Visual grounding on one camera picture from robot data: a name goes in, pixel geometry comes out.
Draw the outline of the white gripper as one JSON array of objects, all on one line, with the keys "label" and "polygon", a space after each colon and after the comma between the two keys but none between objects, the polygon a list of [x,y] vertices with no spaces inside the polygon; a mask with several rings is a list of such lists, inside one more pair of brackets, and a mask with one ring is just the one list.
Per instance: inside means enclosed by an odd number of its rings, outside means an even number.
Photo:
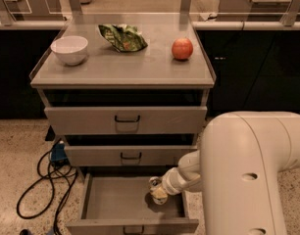
[{"label": "white gripper", "polygon": [[188,182],[181,176],[178,168],[173,167],[163,175],[162,186],[156,185],[151,188],[151,195],[157,200],[167,199],[168,194],[179,194],[188,187]]}]

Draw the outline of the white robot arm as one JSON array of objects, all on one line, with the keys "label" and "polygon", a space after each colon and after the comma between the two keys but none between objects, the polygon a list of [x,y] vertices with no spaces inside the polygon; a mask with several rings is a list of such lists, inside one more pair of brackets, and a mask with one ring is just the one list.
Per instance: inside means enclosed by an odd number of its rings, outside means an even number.
[{"label": "white robot arm", "polygon": [[200,148],[149,180],[153,201],[200,191],[206,235],[287,235],[277,174],[300,167],[300,115],[232,112],[213,118]]}]

